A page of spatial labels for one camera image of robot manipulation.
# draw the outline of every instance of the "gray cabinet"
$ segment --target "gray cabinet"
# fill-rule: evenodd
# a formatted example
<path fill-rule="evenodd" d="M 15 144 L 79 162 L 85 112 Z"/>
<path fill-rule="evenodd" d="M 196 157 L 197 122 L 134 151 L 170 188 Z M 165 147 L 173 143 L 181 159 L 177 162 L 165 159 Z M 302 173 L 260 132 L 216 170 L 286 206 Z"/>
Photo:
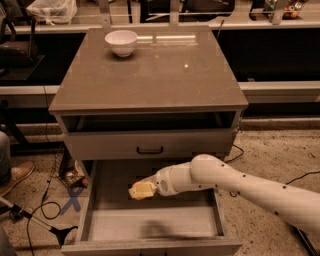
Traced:
<path fill-rule="evenodd" d="M 49 111 L 73 159 L 94 160 L 65 255 L 232 255 L 214 190 L 132 201 L 141 177 L 200 153 L 228 155 L 247 101 L 209 27 L 135 28 L 118 58 L 90 29 Z"/>

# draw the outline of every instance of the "sponge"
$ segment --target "sponge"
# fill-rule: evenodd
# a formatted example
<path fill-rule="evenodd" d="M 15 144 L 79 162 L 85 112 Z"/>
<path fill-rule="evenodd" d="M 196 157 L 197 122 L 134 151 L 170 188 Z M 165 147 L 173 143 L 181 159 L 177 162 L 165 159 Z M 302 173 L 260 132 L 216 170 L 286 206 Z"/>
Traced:
<path fill-rule="evenodd" d="M 154 185 L 154 183 L 150 181 L 138 181 L 132 185 L 132 188 L 129 189 L 129 194 L 133 199 L 142 200 L 146 197 L 153 197 L 156 191 L 157 187 Z"/>

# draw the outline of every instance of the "open drawer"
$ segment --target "open drawer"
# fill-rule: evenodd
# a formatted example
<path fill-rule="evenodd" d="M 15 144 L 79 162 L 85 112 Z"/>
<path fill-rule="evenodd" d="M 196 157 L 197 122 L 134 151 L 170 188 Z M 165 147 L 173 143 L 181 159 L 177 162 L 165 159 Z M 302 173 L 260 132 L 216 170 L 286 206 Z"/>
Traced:
<path fill-rule="evenodd" d="M 76 242 L 65 255 L 234 255 L 215 190 L 135 201 L 128 188 L 168 165 L 168 160 L 97 161 Z"/>

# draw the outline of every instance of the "cable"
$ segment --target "cable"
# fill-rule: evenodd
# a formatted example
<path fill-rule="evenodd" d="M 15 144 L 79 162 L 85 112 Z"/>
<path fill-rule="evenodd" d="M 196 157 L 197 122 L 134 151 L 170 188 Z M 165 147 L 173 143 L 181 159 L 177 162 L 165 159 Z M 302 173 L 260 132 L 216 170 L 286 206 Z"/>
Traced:
<path fill-rule="evenodd" d="M 287 182 L 286 185 L 289 185 L 290 183 L 292 183 L 292 182 L 294 182 L 294 181 L 296 181 L 296 180 L 300 180 L 300 179 L 302 179 L 302 178 L 304 178 L 304 177 L 306 177 L 306 176 L 308 176 L 308 175 L 310 175 L 310 174 L 319 174 L 319 173 L 320 173 L 320 171 L 305 173 L 305 174 L 303 174 L 302 176 L 297 177 L 297 178 L 294 178 L 293 180 Z"/>
<path fill-rule="evenodd" d="M 44 214 L 43 210 L 42 210 L 42 207 L 44 205 L 48 205 L 48 204 L 55 204 L 58 206 L 58 213 L 54 216 L 54 217 L 51 217 L 51 218 L 47 218 L 47 216 Z M 41 203 L 40 206 L 38 206 L 36 209 L 34 209 L 31 213 L 31 215 L 33 215 L 39 208 L 41 208 L 41 211 L 42 213 L 44 214 L 45 218 L 48 219 L 48 220 L 53 220 L 55 218 L 57 218 L 61 212 L 61 207 L 58 203 L 56 202 L 47 202 L 47 203 Z M 33 246 L 32 246 L 32 242 L 31 242 L 31 237 L 30 237 L 30 232 L 29 232 L 29 223 L 30 223 L 30 219 L 28 219 L 28 222 L 27 222 L 27 236 L 28 236 L 28 241 L 29 241 L 29 247 L 30 247 L 30 251 L 31 251 L 31 254 L 34 256 L 34 250 L 33 250 Z"/>
<path fill-rule="evenodd" d="M 44 91 L 44 98 L 46 100 L 47 109 L 49 109 L 48 95 L 47 95 L 46 87 L 44 85 L 42 87 L 43 87 L 43 91 Z M 45 135 L 46 135 L 47 142 L 50 142 L 49 138 L 48 138 L 48 121 L 49 121 L 49 117 L 47 117 L 47 122 L 46 122 L 46 127 L 45 127 Z"/>
<path fill-rule="evenodd" d="M 49 187 L 51 185 L 51 181 L 52 181 L 52 178 L 54 177 L 53 176 L 53 173 L 55 172 L 56 170 L 56 166 L 57 166 L 57 158 L 58 158 L 58 154 L 61 153 L 61 150 L 63 148 L 63 143 L 61 143 L 59 149 L 58 149 L 58 152 L 54 155 L 54 162 L 53 162 L 53 166 L 51 168 L 51 171 L 50 171 L 50 177 L 49 179 L 47 180 L 47 183 L 48 183 L 48 186 L 45 190 L 45 192 L 43 193 L 43 196 L 41 198 L 41 204 L 40 206 L 38 206 L 36 209 L 33 210 L 33 212 L 31 213 L 31 215 L 33 215 L 39 208 L 41 209 L 41 212 L 43 214 L 43 216 L 47 219 L 47 220 L 53 220 L 55 218 L 57 218 L 60 213 L 61 213 L 61 206 L 57 203 L 57 202 L 47 202 L 47 203 L 44 203 L 44 201 L 46 200 L 46 197 L 47 197 L 47 194 L 48 194 L 48 191 L 49 191 Z M 56 215 L 54 215 L 53 217 L 48 217 L 47 214 L 44 212 L 43 210 L 43 206 L 45 205 L 48 205 L 48 204 L 54 204 L 58 207 L 58 213 Z M 33 250 L 33 246 L 32 246 L 32 242 L 31 242 L 31 237 L 30 237 L 30 232 L 29 232 L 29 223 L 30 223 L 30 219 L 28 219 L 28 222 L 27 222 L 27 236 L 28 236 L 28 241 L 29 241 L 29 247 L 30 247 L 30 251 L 31 251 L 31 254 L 34 256 L 34 250 Z"/>
<path fill-rule="evenodd" d="M 235 148 L 237 148 L 237 149 L 239 149 L 239 150 L 241 151 L 241 153 L 240 153 L 239 155 L 237 155 L 236 157 L 234 157 L 234 158 L 232 158 L 232 159 L 230 159 L 230 160 L 225 161 L 225 163 L 230 163 L 230 162 L 238 159 L 239 157 L 241 157 L 241 156 L 244 154 L 244 150 L 243 150 L 242 148 L 240 148 L 239 146 L 237 146 L 237 145 L 235 145 L 235 144 L 233 144 L 232 146 L 235 147 Z"/>
<path fill-rule="evenodd" d="M 217 33 L 217 41 L 218 41 L 218 39 L 219 39 L 220 31 L 221 31 L 221 28 L 222 28 L 223 23 L 224 23 L 224 20 L 222 20 L 221 23 L 220 23 L 220 26 L 219 26 L 219 29 L 218 29 L 218 33 Z"/>

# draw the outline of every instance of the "drawer front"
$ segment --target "drawer front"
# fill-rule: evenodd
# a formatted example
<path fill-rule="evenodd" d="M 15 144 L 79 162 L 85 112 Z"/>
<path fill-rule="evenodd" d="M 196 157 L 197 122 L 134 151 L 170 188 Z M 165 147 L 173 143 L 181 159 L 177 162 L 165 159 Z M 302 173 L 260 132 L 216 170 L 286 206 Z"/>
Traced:
<path fill-rule="evenodd" d="M 74 159 L 139 159 L 192 157 L 198 153 L 225 156 L 235 131 L 161 133 L 68 133 L 64 141 Z"/>

